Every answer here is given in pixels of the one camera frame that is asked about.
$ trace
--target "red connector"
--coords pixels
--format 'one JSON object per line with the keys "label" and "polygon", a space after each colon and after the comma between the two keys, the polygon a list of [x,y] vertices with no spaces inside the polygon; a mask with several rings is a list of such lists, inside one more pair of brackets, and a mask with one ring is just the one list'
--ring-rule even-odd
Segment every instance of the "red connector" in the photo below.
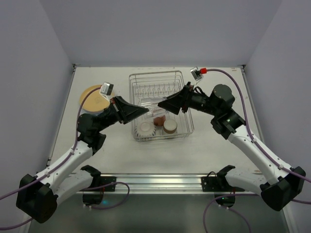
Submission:
{"label": "red connector", "polygon": [[201,68],[200,72],[201,72],[201,74],[206,74],[207,73],[207,69],[206,68]]}

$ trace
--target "white wall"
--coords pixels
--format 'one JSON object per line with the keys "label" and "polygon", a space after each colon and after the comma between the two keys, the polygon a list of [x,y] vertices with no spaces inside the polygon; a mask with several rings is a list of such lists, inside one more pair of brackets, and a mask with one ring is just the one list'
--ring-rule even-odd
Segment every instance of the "white wall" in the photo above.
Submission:
{"label": "white wall", "polygon": [[[311,178],[311,1],[283,0],[246,66],[268,146]],[[301,200],[311,201],[305,182]],[[311,206],[293,203],[301,233],[310,232]]]}
{"label": "white wall", "polygon": [[281,0],[41,0],[73,63],[246,64]]}
{"label": "white wall", "polygon": [[[1,196],[45,167],[72,67],[37,0],[1,0],[0,32]],[[16,197],[0,202],[0,227],[22,221]]]}

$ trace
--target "cable clip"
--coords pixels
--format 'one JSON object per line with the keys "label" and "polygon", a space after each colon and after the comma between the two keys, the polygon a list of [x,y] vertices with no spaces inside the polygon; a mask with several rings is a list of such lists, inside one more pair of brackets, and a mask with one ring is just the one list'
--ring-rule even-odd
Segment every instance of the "cable clip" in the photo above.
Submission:
{"label": "cable clip", "polygon": [[50,174],[49,174],[49,172],[48,172],[48,171],[45,171],[45,172],[44,172],[44,175],[46,175],[46,176],[47,176],[47,178],[48,178],[48,177],[50,177]]}

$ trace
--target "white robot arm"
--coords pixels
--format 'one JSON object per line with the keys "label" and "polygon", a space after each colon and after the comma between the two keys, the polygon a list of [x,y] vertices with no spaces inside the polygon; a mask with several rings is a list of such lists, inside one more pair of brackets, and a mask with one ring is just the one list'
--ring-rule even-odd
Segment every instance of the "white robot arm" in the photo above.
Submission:
{"label": "white robot arm", "polygon": [[[207,71],[196,67],[191,70],[191,73],[198,82],[202,79],[202,74]],[[180,92],[167,97],[158,106],[176,115],[179,114],[180,109],[185,113],[188,108],[213,115],[214,118],[211,120],[213,129],[237,146],[259,168],[262,175],[241,171],[234,166],[226,166],[217,173],[216,177],[207,177],[207,181],[211,180],[215,186],[239,187],[261,195],[272,209],[280,211],[301,192],[304,183],[302,177],[305,177],[306,173],[301,167],[292,168],[290,164],[281,160],[259,138],[247,130],[245,120],[232,109],[234,100],[231,89],[226,85],[215,86],[210,96],[207,96],[201,88],[188,82]],[[273,163],[257,144],[276,162]]]}
{"label": "white robot arm", "polygon": [[19,187],[22,190],[18,192],[16,206],[43,223],[68,197],[85,188],[103,185],[100,171],[88,165],[69,175],[102,147],[106,139],[106,135],[100,133],[103,129],[116,122],[126,124],[148,111],[116,96],[101,114],[80,115],[77,120],[80,136],[74,145],[51,166],[35,176],[27,174],[21,179]]}

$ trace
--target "black mount bracket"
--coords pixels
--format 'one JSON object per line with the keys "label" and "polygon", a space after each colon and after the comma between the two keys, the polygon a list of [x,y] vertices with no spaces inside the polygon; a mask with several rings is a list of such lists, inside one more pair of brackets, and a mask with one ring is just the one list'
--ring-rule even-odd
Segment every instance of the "black mount bracket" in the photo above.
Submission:
{"label": "black mount bracket", "polygon": [[235,167],[228,165],[221,169],[215,176],[201,177],[201,186],[203,192],[231,192],[235,188],[236,192],[244,192],[245,190],[239,187],[231,187],[225,179],[226,174]]}
{"label": "black mount bracket", "polygon": [[[101,176],[101,172],[89,165],[86,165],[84,167],[81,168],[81,170],[87,171],[91,174],[91,176],[93,177],[93,181],[92,184],[90,185],[89,188],[94,188],[94,187],[99,187],[102,185],[106,185],[106,184],[110,184],[113,182],[117,181],[117,177],[115,176]],[[114,192],[116,189],[116,185],[110,185],[104,189],[100,188],[100,189],[95,189],[92,190],[92,192],[96,192],[94,193],[84,193],[82,195],[82,201],[85,205],[93,205],[93,204],[100,204],[103,200],[104,197],[104,191],[105,192]]]}
{"label": "black mount bracket", "polygon": [[[301,167],[291,168],[291,170],[301,176],[306,176],[306,172]],[[279,182],[260,186],[261,197],[264,202],[275,211],[280,211],[285,205],[301,193],[304,180],[289,173],[286,177],[279,177]]]}
{"label": "black mount bracket", "polygon": [[[24,176],[19,183],[23,187],[36,180],[29,174]],[[49,188],[49,184],[37,182],[18,192],[16,207],[24,211],[39,223],[47,221],[57,208],[57,195]]]}

